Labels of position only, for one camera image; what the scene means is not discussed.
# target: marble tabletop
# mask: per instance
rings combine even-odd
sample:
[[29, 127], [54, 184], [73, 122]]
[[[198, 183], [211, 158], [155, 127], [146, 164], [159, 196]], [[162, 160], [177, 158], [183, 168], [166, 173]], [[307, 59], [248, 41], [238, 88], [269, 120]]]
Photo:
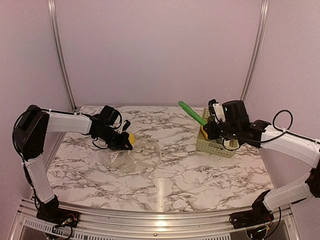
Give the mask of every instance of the marble tabletop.
[[[80, 111], [92, 115], [102, 108]], [[181, 108], [117, 109], [131, 121], [128, 131], [137, 139], [157, 141], [161, 162], [126, 172], [105, 162], [108, 150], [93, 146], [89, 136], [67, 133], [47, 173], [60, 201], [127, 211], [210, 211], [250, 206], [260, 193], [274, 188], [254, 147], [243, 145], [231, 158], [197, 151], [199, 124]], [[195, 110], [201, 114], [203, 108]]]

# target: green utensil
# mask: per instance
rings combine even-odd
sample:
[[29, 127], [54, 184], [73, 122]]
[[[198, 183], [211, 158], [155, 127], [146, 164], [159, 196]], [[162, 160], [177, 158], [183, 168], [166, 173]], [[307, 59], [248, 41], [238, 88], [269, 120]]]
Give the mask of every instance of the green utensil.
[[195, 111], [193, 111], [193, 109], [191, 107], [189, 107], [187, 104], [185, 104], [183, 101], [179, 101], [179, 106], [190, 116], [192, 117], [194, 120], [196, 120], [199, 124], [201, 124], [202, 126], [206, 125], [207, 122], [205, 120], [202, 119], [202, 117], [200, 117], [198, 115], [198, 113], [196, 113]]

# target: white wall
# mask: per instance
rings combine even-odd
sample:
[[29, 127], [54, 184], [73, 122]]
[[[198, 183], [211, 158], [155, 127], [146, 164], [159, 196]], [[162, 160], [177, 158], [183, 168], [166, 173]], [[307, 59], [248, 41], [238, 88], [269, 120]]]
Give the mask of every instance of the white wall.
[[[271, 1], [266, 33], [246, 101], [251, 120], [272, 121], [281, 109], [294, 115], [292, 131], [320, 138], [320, 1]], [[282, 127], [289, 118], [278, 121]], [[277, 187], [310, 168], [290, 157], [261, 150]], [[319, 239], [320, 199], [292, 206], [302, 240]]]
[[241, 96], [261, 0], [57, 0], [77, 105], [206, 106]]
[[[0, 233], [7, 239], [21, 197], [30, 196], [11, 132], [30, 104], [69, 110], [46, 0], [0, 1]], [[57, 135], [48, 135], [48, 153]]]

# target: yellow basket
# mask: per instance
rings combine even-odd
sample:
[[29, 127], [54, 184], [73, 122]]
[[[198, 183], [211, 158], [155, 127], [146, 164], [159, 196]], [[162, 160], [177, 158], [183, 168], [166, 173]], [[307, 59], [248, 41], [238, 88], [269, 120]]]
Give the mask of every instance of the yellow basket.
[[[209, 110], [205, 108], [203, 110], [202, 119], [207, 121], [207, 119], [210, 117]], [[229, 142], [229, 146], [227, 146], [228, 149], [233, 150], [239, 148], [239, 143], [237, 140], [232, 139]], [[235, 155], [236, 151], [228, 151], [224, 148], [222, 145], [222, 139], [216, 139], [216, 140], [207, 140], [202, 131], [201, 127], [199, 129], [198, 138], [196, 141], [196, 149], [198, 151], [206, 152], [209, 154], [216, 154], [223, 157], [231, 158], [233, 155]]]

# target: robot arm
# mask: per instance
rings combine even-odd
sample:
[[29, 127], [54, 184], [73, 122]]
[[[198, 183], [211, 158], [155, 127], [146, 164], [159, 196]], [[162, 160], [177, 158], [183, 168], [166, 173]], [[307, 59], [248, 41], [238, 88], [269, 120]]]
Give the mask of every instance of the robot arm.
[[237, 139], [256, 148], [274, 150], [308, 164], [312, 170], [305, 176], [277, 189], [263, 192], [252, 204], [252, 210], [231, 214], [230, 222], [235, 229], [251, 227], [273, 220], [272, 210], [294, 204], [306, 198], [320, 197], [320, 143], [286, 129], [280, 130], [269, 122], [249, 121], [243, 101], [223, 104], [209, 102], [211, 119], [203, 128], [210, 140], [217, 138]]
[[114, 150], [131, 150], [129, 133], [125, 130], [130, 122], [125, 121], [121, 133], [112, 127], [121, 114], [110, 106], [105, 106], [96, 115], [58, 112], [40, 109], [31, 105], [17, 120], [13, 127], [12, 139], [17, 152], [21, 155], [25, 176], [34, 190], [35, 200], [39, 207], [37, 218], [61, 224], [74, 216], [69, 224], [76, 227], [78, 212], [59, 208], [45, 170], [44, 143], [46, 133], [80, 133], [90, 135], [93, 139], [105, 141], [108, 148]]

